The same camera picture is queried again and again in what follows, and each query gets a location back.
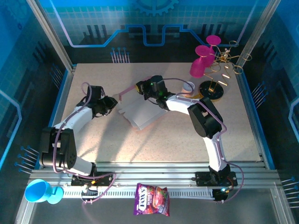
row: blue cup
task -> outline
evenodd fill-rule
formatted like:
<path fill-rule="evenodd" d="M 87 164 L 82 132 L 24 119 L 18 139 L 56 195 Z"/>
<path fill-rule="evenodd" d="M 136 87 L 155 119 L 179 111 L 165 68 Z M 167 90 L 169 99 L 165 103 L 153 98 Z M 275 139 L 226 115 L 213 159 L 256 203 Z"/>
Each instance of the blue cup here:
<path fill-rule="evenodd" d="M 25 198 L 29 202 L 44 202 L 56 204 L 63 198 L 64 190 L 61 187 L 52 187 L 42 179 L 32 181 L 25 189 Z"/>

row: chip bag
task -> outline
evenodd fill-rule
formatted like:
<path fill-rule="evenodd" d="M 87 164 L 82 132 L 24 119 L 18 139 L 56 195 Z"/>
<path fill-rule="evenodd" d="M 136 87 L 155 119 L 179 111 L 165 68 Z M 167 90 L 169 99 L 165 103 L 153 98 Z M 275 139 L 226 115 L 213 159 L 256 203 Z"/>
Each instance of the chip bag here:
<path fill-rule="evenodd" d="M 169 194 L 167 188 L 137 184 L 134 215 L 161 213 L 169 216 Z"/>

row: small white cup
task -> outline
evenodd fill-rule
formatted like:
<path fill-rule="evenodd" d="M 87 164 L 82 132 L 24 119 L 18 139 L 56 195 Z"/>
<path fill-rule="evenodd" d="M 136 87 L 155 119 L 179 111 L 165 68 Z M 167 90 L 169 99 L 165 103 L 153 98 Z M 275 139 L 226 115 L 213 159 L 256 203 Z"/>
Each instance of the small white cup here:
<path fill-rule="evenodd" d="M 191 88 L 191 86 L 189 86 L 187 83 L 184 83 L 182 92 L 183 92 L 183 93 L 187 93 L 187 94 L 182 94 L 183 97 L 192 97 L 192 96 L 194 95 L 194 92 L 195 92 L 195 85 L 194 85 L 194 83 L 192 83 L 192 82 L 188 82 L 188 83 L 192 86 L 192 88 L 193 88 L 193 93 L 192 93 L 192 94 L 189 94 L 189 93 L 192 92 L 192 88 Z"/>

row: gear logo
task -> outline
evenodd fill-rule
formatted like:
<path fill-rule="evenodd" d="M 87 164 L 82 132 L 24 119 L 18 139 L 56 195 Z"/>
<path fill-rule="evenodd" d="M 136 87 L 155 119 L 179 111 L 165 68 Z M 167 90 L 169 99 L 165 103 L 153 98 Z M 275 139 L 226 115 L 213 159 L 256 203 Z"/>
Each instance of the gear logo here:
<path fill-rule="evenodd" d="M 168 10 L 173 9 L 174 4 L 177 3 L 178 0 L 135 0 L 133 5 L 140 10 L 140 13 L 156 16 L 157 14 L 168 13 Z"/>

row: black cable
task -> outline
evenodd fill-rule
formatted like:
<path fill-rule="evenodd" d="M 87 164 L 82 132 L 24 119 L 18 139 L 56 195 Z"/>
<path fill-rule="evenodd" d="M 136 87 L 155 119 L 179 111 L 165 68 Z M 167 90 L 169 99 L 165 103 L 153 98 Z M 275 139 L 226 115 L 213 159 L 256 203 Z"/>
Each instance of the black cable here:
<path fill-rule="evenodd" d="M 85 100 L 85 99 L 86 99 L 86 96 L 83 97 L 83 98 L 80 100 L 80 103 L 83 102 L 83 100 Z"/>
<path fill-rule="evenodd" d="M 102 88 L 102 90 L 103 90 L 103 93 L 104 93 L 104 97 L 106 96 L 106 93 L 105 93 L 105 91 L 104 91 L 104 88 Z"/>
<path fill-rule="evenodd" d="M 150 101 L 150 102 L 151 102 L 152 104 L 154 104 L 154 105 L 158 105 L 157 103 L 151 101 L 150 99 L 148 99 L 148 101 Z"/>

